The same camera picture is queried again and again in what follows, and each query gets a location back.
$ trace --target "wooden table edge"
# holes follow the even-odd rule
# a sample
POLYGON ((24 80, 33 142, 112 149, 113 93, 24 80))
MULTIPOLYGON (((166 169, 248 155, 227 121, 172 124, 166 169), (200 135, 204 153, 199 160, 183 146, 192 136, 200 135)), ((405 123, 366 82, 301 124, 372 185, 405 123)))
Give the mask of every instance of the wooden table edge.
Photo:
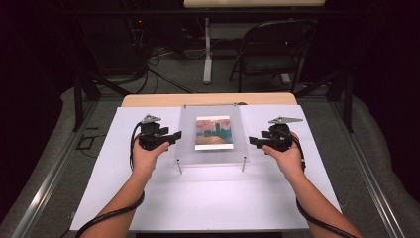
POLYGON ((297 105, 289 92, 278 93, 196 93, 196 94, 145 94, 127 95, 122 107, 176 107, 184 105, 220 105, 245 103, 248 105, 297 105))

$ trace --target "colorful image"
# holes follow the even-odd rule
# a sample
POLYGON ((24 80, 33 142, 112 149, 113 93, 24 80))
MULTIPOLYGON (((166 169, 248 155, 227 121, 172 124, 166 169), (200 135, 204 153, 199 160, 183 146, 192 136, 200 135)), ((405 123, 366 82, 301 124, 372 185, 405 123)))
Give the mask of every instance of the colorful image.
POLYGON ((233 149, 229 116, 197 117, 195 150, 233 149))

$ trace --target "vr controller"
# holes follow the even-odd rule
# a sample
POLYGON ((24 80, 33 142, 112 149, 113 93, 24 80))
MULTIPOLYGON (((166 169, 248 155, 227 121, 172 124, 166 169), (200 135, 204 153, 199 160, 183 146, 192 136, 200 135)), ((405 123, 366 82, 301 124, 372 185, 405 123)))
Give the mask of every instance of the vr controller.
POLYGON ((172 145, 176 143, 176 140, 181 138, 181 131, 173 133, 172 135, 166 135, 169 133, 169 128, 161 128, 160 124, 157 123, 159 120, 160 118, 158 117, 147 115, 142 122, 140 122, 139 143, 143 149, 151 151, 164 142, 169 142, 172 145))
POLYGON ((263 145, 268 145, 278 151, 287 151, 293 144, 292 135, 290 129, 286 123, 303 121, 297 118, 286 118, 278 117, 268 123, 274 125, 268 128, 268 131, 262 131, 263 139, 256 137, 250 137, 250 144, 256 145, 258 149, 261 149, 263 145))

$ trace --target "person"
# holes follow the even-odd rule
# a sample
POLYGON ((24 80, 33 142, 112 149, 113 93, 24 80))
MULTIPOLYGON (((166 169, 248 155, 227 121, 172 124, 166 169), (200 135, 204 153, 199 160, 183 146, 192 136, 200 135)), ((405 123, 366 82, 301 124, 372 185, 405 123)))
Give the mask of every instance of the person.
MULTIPOLYGON (((152 151, 144 150, 137 138, 133 148, 133 172, 117 194, 98 213, 97 216, 130 206, 142 196, 147 182, 152 177, 158 159, 169 148, 165 142, 152 151)), ((360 231, 340 213, 306 177, 301 167, 301 155, 297 145, 293 142, 289 150, 280 152, 264 145, 262 149, 275 158, 278 167, 293 188, 301 207, 312 217, 329 225, 335 226, 358 238, 362 238, 360 231)), ((133 220, 135 210, 103 220, 85 230, 80 237, 126 237, 133 220)), ((318 237, 342 237, 334 232, 308 222, 309 229, 318 237)))
MULTIPOLYGON (((291 132, 291 134, 298 139, 295 133, 291 132)), ((306 177, 302 170, 301 155, 296 143, 293 142, 290 149, 285 152, 277 151, 267 145, 262 146, 262 150, 275 158, 278 167, 284 173, 285 178, 296 194, 297 200, 306 213, 353 236, 363 237, 361 232, 306 177)), ((315 238, 342 237, 311 222, 308 222, 308 226, 315 238)))

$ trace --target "tan table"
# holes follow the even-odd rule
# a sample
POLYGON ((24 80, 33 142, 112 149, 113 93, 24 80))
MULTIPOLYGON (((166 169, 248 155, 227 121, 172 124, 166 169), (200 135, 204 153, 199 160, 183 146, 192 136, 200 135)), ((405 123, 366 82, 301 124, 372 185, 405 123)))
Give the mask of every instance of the tan table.
POLYGON ((217 7, 313 7, 323 6, 325 0, 184 0, 186 8, 217 7))
POLYGON ((122 107, 183 106, 208 104, 233 104, 245 102, 249 105, 279 104, 297 105, 292 93, 200 93, 200 94, 154 94, 128 95, 122 107))
MULTIPOLYGON (((131 174, 128 165, 134 126, 146 114, 158 115, 173 132, 179 129, 183 105, 232 104, 240 106, 244 137, 259 135, 267 121, 287 116, 302 118, 290 124, 299 135, 306 157, 306 174, 338 209, 340 205, 322 164, 303 110, 291 93, 202 93, 129 95, 117 109, 89 184, 70 230, 94 217, 131 174)), ((190 140, 185 130, 182 140, 190 140)), ((227 164, 175 164, 176 147, 159 156, 146 199, 136 212, 131 232, 208 233, 281 232, 307 229, 295 208, 295 194, 275 161, 247 143, 245 166, 227 164)))

